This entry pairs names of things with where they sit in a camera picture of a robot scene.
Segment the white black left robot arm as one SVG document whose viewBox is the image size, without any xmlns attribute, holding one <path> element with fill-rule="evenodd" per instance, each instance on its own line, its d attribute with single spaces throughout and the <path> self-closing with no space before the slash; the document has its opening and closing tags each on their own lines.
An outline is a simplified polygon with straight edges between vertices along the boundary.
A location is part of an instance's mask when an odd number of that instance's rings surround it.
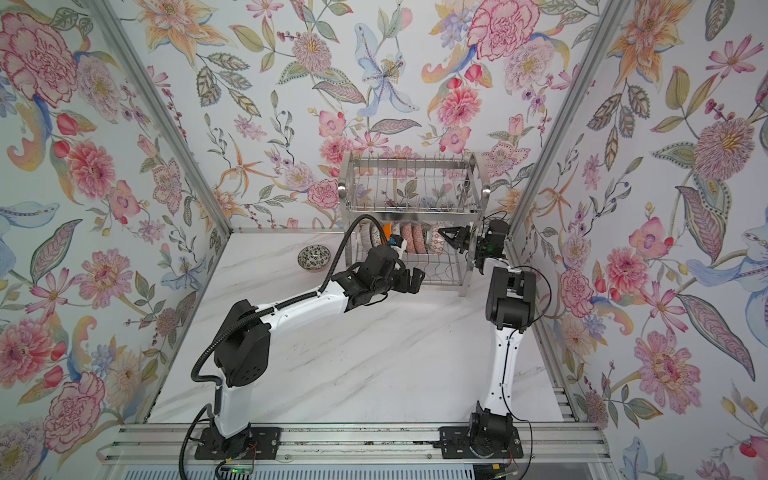
<svg viewBox="0 0 768 480">
<path fill-rule="evenodd" d="M 277 440 L 258 432 L 250 421 L 254 384 L 270 363 L 273 341 L 316 320 L 348 313 L 386 299 L 391 292 L 417 294 L 425 272 L 408 267 L 402 249 L 373 247 L 362 262 L 341 272 L 334 258 L 320 286 L 278 302 L 254 306 L 247 300 L 232 305 L 210 344 L 190 372 L 195 383 L 214 385 L 214 400 L 195 418 L 206 419 L 195 451 L 197 459 L 226 462 L 266 455 Z"/>
</svg>

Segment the two-tier steel dish rack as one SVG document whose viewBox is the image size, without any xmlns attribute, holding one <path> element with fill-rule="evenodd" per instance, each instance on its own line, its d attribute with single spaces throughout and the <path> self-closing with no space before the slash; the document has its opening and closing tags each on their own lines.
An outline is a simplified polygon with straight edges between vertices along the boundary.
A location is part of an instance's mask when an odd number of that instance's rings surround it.
<svg viewBox="0 0 768 480">
<path fill-rule="evenodd" d="M 472 225 L 480 235 L 491 195 L 487 161 L 480 156 L 417 156 L 411 154 L 363 155 L 347 153 L 338 179 L 339 209 L 343 225 L 352 233 L 345 260 L 363 260 L 372 247 L 369 215 L 383 226 L 393 223 L 392 234 L 401 235 L 403 222 L 421 223 L 425 244 L 430 227 Z M 465 296 L 472 274 L 472 253 L 458 253 L 445 244 L 441 255 L 403 253 L 408 266 L 425 272 L 424 283 L 453 289 Z"/>
</svg>

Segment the dark floral bowl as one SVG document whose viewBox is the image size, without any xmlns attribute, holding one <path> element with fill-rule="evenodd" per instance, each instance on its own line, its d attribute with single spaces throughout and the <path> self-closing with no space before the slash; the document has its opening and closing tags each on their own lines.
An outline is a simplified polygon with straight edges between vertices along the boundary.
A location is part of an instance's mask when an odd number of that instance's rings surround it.
<svg viewBox="0 0 768 480">
<path fill-rule="evenodd" d="M 415 254 L 415 244 L 413 238 L 413 230 L 410 222 L 403 222 L 400 226 L 401 236 L 405 242 L 405 250 L 407 254 Z"/>
</svg>

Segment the blue pattern bowl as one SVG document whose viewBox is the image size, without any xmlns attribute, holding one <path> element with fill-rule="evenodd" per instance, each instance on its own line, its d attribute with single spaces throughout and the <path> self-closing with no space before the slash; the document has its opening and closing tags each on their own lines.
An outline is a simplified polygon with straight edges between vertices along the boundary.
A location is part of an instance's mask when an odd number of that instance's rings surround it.
<svg viewBox="0 0 768 480">
<path fill-rule="evenodd" d="M 427 250 L 430 254 L 441 255 L 445 251 L 445 238 L 440 233 L 440 230 L 445 227 L 442 222 L 433 224 L 428 233 L 426 239 Z"/>
</svg>

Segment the green leaf pattern bowl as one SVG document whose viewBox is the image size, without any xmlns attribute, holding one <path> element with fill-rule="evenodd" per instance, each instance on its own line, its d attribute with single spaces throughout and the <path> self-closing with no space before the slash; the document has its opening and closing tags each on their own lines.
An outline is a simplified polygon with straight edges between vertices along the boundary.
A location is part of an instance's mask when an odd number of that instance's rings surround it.
<svg viewBox="0 0 768 480">
<path fill-rule="evenodd" d="M 413 223 L 411 226 L 414 248 L 417 254 L 427 254 L 424 231 L 421 223 Z"/>
</svg>

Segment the brown mandala pattern bowl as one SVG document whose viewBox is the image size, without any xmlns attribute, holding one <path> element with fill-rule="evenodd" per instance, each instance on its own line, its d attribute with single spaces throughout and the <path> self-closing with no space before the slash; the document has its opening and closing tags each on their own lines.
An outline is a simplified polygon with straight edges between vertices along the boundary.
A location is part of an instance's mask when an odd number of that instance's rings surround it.
<svg viewBox="0 0 768 480">
<path fill-rule="evenodd" d="M 376 247 L 382 244 L 382 237 L 379 232 L 379 229 L 373 223 L 371 223 L 369 227 L 369 236 L 370 236 L 370 241 L 373 247 Z"/>
</svg>

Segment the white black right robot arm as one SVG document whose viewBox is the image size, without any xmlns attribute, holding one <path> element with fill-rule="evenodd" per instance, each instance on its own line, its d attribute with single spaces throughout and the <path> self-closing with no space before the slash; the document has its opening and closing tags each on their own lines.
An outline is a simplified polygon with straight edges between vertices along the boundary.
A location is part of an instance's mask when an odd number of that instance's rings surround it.
<svg viewBox="0 0 768 480">
<path fill-rule="evenodd" d="M 522 421 L 511 405 L 514 367 L 526 330 L 537 319 L 535 313 L 536 274 L 509 264 L 505 244 L 510 226 L 494 219 L 482 236 L 474 237 L 471 228 L 441 227 L 438 233 L 445 243 L 459 253 L 472 253 L 471 264 L 478 272 L 493 260 L 485 304 L 485 319 L 494 328 L 493 362 L 488 393 L 470 413 L 462 435 L 441 431 L 446 458 L 475 457 L 479 460 L 515 461 L 524 456 L 516 425 Z"/>
</svg>

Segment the plain white bowl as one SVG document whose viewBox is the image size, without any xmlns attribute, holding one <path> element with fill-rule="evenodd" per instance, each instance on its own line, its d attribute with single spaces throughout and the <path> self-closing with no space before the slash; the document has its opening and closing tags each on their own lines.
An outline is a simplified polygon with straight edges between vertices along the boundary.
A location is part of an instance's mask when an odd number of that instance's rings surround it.
<svg viewBox="0 0 768 480">
<path fill-rule="evenodd" d="M 385 239 L 389 240 L 390 237 L 392 236 L 392 232 L 393 232 L 393 223 L 389 222 L 389 223 L 384 224 L 382 226 L 382 229 L 383 229 L 383 232 L 385 234 Z"/>
</svg>

